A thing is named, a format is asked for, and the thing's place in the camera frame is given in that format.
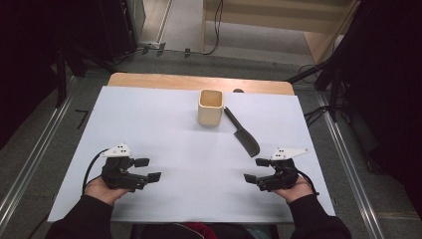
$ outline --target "black knife handle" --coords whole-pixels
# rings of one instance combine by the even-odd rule
[[[230,112],[230,110],[227,107],[224,108],[224,113],[227,115],[230,121],[235,125],[236,130],[243,129],[242,125],[236,120],[235,116],[233,116],[232,112]]]

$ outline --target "black sleeve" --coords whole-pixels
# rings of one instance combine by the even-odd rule
[[[350,231],[339,218],[325,213],[316,195],[301,197],[289,206],[296,227],[292,239],[351,238]]]
[[[52,224],[46,239],[111,238],[111,213],[112,206],[84,195],[65,218]]]

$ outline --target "knife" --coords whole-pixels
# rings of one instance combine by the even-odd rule
[[[239,141],[245,147],[246,151],[248,151],[249,155],[251,157],[258,155],[258,153],[260,153],[260,146],[258,145],[257,141],[254,139],[254,137],[242,127],[242,125],[237,121],[235,116],[233,116],[232,112],[230,112],[230,110],[227,107],[224,108],[224,113],[227,115],[230,121],[235,125],[236,127],[235,136],[239,139]]]

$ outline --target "hand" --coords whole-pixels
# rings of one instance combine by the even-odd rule
[[[295,186],[291,189],[277,189],[274,192],[285,198],[288,203],[295,201],[301,197],[313,194],[310,184],[302,177],[299,177]]]
[[[87,185],[85,195],[94,197],[100,201],[105,202],[106,204],[113,206],[119,198],[128,192],[129,189],[109,189],[103,179],[98,177]]]

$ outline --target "white table surface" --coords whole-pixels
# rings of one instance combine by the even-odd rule
[[[284,199],[244,179],[244,173],[274,174],[271,167],[256,166],[255,158],[270,158],[278,146],[310,150],[294,158],[296,167],[313,180],[319,202],[334,215],[297,97],[224,94],[225,106],[261,147],[254,158],[225,115],[217,127],[197,122],[198,97],[198,91],[103,87],[48,221],[63,218],[78,202],[94,156],[122,142],[133,158],[150,158],[148,167],[129,172],[162,174],[158,182],[121,198],[112,221],[292,222]],[[98,159],[90,179],[100,175],[105,161]]]

